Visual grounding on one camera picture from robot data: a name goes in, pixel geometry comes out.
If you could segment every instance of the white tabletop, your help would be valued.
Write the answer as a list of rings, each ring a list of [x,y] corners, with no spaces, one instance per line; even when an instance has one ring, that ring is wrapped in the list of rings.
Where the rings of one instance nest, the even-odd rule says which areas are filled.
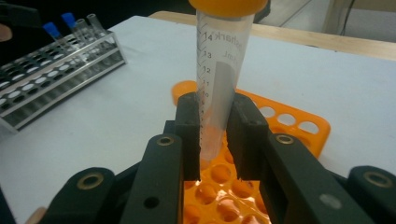
[[[175,117],[173,85],[195,80],[195,27],[133,17],[111,30],[128,64],[20,133],[0,127],[0,184],[18,223],[75,173],[117,174],[140,161]],[[329,121],[319,158],[329,170],[373,165],[396,174],[395,72],[396,62],[252,36],[238,88]]]

